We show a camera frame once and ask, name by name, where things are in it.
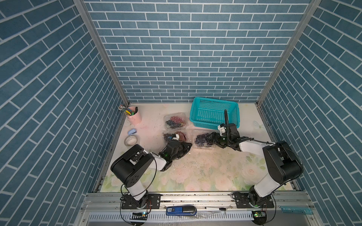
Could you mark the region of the clear clamshell container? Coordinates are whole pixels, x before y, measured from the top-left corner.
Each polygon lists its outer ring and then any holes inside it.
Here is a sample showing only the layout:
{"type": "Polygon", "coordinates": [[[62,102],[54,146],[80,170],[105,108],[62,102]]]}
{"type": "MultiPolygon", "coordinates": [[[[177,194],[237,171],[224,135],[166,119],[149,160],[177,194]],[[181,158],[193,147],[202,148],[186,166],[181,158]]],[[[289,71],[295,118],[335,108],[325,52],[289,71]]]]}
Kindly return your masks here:
{"type": "Polygon", "coordinates": [[[188,125],[185,113],[175,113],[164,117],[166,130],[185,128],[188,125]]]}
{"type": "Polygon", "coordinates": [[[191,130],[191,142],[194,148],[198,149],[213,149],[216,145],[210,141],[208,137],[213,133],[213,130],[191,130]]]}
{"type": "Polygon", "coordinates": [[[173,140],[186,142],[188,140],[186,130],[168,130],[163,132],[163,139],[165,144],[173,140]]]}

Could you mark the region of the red grape bunch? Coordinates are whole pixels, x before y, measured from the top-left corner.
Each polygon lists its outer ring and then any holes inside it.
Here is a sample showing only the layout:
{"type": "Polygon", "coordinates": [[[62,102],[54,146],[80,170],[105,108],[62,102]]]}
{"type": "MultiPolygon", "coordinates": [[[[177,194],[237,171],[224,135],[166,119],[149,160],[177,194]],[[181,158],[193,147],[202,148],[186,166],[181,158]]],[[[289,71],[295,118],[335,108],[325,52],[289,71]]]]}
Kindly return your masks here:
{"type": "Polygon", "coordinates": [[[170,119],[177,123],[174,127],[182,127],[186,125],[186,121],[182,117],[172,116],[170,119]]]}
{"type": "Polygon", "coordinates": [[[185,134],[184,133],[182,133],[182,132],[176,132],[176,135],[178,135],[179,136],[179,141],[182,141],[182,142],[186,142],[187,141],[187,138],[186,138],[186,136],[185,136],[185,134]]]}

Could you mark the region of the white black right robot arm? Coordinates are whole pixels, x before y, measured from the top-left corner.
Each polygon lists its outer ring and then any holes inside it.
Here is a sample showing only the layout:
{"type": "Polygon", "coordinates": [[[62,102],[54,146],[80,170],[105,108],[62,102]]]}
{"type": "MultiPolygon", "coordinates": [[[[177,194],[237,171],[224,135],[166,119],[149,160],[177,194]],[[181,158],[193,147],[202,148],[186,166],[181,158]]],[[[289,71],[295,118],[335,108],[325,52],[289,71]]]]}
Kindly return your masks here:
{"type": "Polygon", "coordinates": [[[211,133],[206,140],[221,148],[230,147],[264,158],[267,174],[248,193],[248,201],[255,208],[263,205],[279,187],[298,178],[304,170],[302,160],[284,141],[271,143],[218,132],[211,133]]]}

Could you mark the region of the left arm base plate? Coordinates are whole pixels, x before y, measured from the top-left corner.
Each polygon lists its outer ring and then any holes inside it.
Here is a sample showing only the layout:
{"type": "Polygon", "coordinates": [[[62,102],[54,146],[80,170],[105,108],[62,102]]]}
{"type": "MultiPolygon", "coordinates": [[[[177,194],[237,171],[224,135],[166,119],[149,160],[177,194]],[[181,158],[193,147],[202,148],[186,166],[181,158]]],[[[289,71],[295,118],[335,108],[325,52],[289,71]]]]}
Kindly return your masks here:
{"type": "Polygon", "coordinates": [[[121,201],[121,208],[125,210],[132,209],[146,209],[151,208],[159,209],[161,202],[161,194],[148,194],[146,193],[144,196],[140,198],[140,200],[136,200],[130,194],[125,194],[121,201]]]}

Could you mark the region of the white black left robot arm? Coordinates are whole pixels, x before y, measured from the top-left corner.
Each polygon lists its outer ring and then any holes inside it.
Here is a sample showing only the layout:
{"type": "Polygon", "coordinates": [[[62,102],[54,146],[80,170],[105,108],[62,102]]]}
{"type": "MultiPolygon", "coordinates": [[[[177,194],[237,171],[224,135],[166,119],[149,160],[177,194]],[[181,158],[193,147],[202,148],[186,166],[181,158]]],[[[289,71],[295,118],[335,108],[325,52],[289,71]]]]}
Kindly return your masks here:
{"type": "Polygon", "coordinates": [[[141,145],[135,144],[123,155],[117,158],[110,169],[124,184],[135,201],[146,197],[147,188],[140,182],[148,169],[156,171],[168,170],[173,161],[184,157],[191,150],[192,144],[173,140],[167,143],[159,153],[147,152],[141,145]]]}

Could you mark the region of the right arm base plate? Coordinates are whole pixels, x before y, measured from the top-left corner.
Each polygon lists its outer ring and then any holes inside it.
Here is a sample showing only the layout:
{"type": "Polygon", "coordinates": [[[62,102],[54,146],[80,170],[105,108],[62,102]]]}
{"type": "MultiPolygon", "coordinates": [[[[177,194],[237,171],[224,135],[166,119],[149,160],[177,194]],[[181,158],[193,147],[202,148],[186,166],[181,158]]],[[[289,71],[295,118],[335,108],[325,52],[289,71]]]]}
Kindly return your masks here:
{"type": "Polygon", "coordinates": [[[242,208],[274,208],[272,196],[259,197],[254,193],[234,192],[231,197],[235,200],[238,209],[242,208]]]}

